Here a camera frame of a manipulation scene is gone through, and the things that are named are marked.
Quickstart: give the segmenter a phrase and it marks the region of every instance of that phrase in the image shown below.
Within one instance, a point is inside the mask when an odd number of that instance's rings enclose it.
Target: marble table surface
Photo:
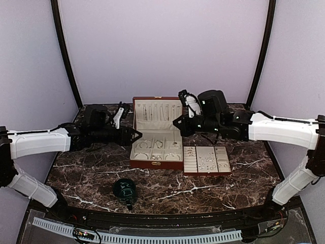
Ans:
[[[107,105],[113,112],[116,105]],[[232,110],[244,109],[230,105]],[[85,107],[76,121],[83,117]],[[132,126],[133,113],[122,122]],[[184,146],[211,146],[199,134],[183,138]],[[262,142],[219,139],[227,149],[232,175],[184,176],[181,170],[133,169],[131,147],[97,144],[82,151],[59,153],[47,184],[59,189],[74,207],[129,214],[199,214],[263,204],[268,190],[280,182]],[[112,193],[119,178],[131,178],[138,200],[132,211]]]

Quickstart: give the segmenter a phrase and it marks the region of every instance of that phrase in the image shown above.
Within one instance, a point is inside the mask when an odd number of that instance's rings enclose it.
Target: jewelry box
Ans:
[[[183,169],[183,143],[173,120],[182,115],[179,98],[133,98],[134,128],[143,136],[132,145],[130,165],[143,169]]]

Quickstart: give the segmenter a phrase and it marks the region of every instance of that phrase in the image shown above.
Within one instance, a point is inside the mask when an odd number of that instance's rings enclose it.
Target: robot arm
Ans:
[[[24,172],[13,160],[33,154],[82,150],[97,142],[131,145],[142,133],[120,125],[128,112],[129,106],[122,103],[113,115],[105,106],[90,105],[79,123],[65,123],[51,130],[18,132],[0,127],[0,187],[13,188],[58,211],[66,205],[63,196]]]
[[[309,149],[308,155],[290,176],[269,192],[265,201],[267,215],[272,212],[270,210],[281,209],[313,180],[325,176],[325,116],[290,119],[269,116],[261,111],[230,112],[223,93],[215,90],[201,93],[196,101],[202,109],[201,115],[182,115],[173,121],[182,136],[197,132],[215,133],[223,138],[276,141]]]

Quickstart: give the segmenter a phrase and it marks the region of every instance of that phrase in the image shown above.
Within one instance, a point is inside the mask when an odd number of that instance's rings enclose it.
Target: jewelry tray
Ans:
[[[230,175],[231,167],[224,146],[185,146],[184,175]]]

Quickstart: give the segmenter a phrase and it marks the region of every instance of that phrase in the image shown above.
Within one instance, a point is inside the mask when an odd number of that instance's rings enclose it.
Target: jewelry box lid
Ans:
[[[134,128],[178,131],[173,120],[183,114],[178,97],[134,97]]]

